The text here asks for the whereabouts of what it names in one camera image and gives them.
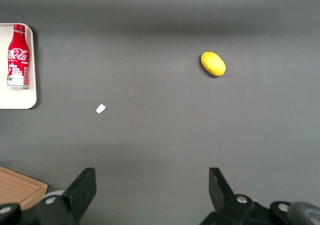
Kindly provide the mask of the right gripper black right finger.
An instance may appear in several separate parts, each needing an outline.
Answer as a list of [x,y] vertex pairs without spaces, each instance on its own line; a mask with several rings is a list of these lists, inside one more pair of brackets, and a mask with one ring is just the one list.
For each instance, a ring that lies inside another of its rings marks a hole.
[[221,170],[211,167],[208,172],[208,191],[214,211],[202,225],[271,225],[268,208],[248,196],[235,194]]

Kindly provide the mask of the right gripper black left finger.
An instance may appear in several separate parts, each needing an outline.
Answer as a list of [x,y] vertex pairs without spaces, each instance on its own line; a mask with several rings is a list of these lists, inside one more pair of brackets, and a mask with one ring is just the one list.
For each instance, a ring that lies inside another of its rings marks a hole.
[[49,193],[35,206],[38,223],[78,225],[96,192],[96,170],[85,168],[66,190]]

